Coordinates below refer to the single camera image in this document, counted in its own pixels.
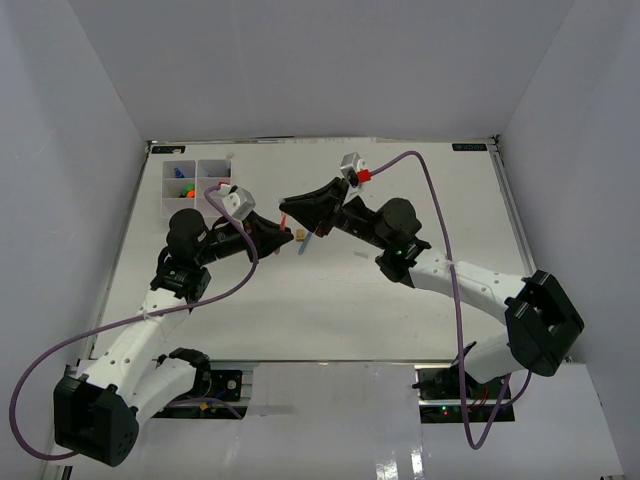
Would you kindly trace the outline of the orange tip pink pen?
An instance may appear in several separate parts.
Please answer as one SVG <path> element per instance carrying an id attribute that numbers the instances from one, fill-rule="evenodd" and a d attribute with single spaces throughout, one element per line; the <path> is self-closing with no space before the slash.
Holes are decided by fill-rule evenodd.
<path id="1" fill-rule="evenodd" d="M 282 212 L 281 212 L 281 221 L 280 221 L 280 224 L 279 224 L 279 230 L 280 230 L 281 232 L 286 233 L 286 229 L 287 229 L 286 224 L 287 224 L 287 215 L 286 215 L 285 213 L 282 213 Z M 281 247 L 278 247 L 278 248 L 274 251 L 274 254 L 275 254 L 275 255 L 279 255 L 279 254 L 280 254 L 280 250 L 281 250 Z"/>

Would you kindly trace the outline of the light blue pen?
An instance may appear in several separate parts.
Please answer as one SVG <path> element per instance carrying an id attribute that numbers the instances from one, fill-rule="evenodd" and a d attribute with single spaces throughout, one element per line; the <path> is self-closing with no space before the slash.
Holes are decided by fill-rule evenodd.
<path id="1" fill-rule="evenodd" d="M 306 234 L 304 236 L 304 239 L 302 240 L 301 245 L 300 245 L 300 247 L 298 249 L 298 254 L 300 256 L 302 256 L 305 253 L 305 251 L 306 251 L 308 245 L 310 244 L 311 239 L 313 238 L 313 236 L 314 236 L 314 233 L 312 231 L 307 231 L 306 232 Z"/>

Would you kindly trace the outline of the green cap black highlighter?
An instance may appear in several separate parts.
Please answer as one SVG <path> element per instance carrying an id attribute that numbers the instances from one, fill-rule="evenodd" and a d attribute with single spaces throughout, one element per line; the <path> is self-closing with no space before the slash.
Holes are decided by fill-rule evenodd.
<path id="1" fill-rule="evenodd" d="M 184 197 L 184 198 L 186 198 L 186 195 L 187 195 L 187 193 L 188 193 L 190 190 L 195 190 L 195 187 L 194 187 L 194 186 L 186 187 L 186 188 L 181 192 L 181 196 L 182 196 L 182 197 Z"/>

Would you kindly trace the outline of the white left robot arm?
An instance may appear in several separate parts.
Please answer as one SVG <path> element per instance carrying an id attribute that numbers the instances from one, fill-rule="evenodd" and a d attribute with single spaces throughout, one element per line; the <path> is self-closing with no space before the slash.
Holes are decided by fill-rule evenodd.
<path id="1" fill-rule="evenodd" d="M 140 308 L 103 356 L 53 392 L 57 445 L 109 466 L 133 449 L 140 427 L 180 397 L 199 399 L 211 389 L 208 355 L 184 347 L 161 349 L 201 299 L 208 264 L 246 253 L 262 259 L 292 241 L 291 230 L 251 212 L 239 223 L 218 219 L 207 226 L 192 208 L 169 221 L 156 275 Z"/>

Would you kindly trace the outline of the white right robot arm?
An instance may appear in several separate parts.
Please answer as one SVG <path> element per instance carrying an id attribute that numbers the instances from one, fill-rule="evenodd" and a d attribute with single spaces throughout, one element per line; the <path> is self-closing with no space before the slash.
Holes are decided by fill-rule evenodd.
<path id="1" fill-rule="evenodd" d="M 504 274 L 447 259 L 418 238 L 421 224 L 409 200 L 392 198 L 377 210 L 350 196 L 347 180 L 281 201 L 280 210 L 319 237 L 333 229 L 381 249 L 375 259 L 394 283 L 443 294 L 480 310 L 503 326 L 497 336 L 468 346 L 451 384 L 472 399 L 488 382 L 520 370 L 551 377 L 585 324 L 558 279 L 538 270 L 530 277 Z"/>

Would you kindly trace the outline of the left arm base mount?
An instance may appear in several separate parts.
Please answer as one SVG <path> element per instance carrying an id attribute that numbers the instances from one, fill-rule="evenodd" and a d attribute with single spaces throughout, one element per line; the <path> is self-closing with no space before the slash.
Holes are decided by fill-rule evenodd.
<path id="1" fill-rule="evenodd" d="M 241 420 L 248 409 L 241 370 L 211 370 L 195 386 L 154 415 L 158 419 Z"/>

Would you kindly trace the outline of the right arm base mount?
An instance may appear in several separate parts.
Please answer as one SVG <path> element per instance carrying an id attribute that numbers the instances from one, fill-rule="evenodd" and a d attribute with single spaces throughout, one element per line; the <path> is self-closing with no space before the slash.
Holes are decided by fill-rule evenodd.
<path id="1" fill-rule="evenodd" d="M 463 424 L 459 395 L 457 361 L 415 364 L 415 380 L 411 388 L 418 396 L 423 425 Z M 469 422 L 486 423 L 497 402 L 505 377 L 479 384 L 466 375 L 466 405 Z"/>

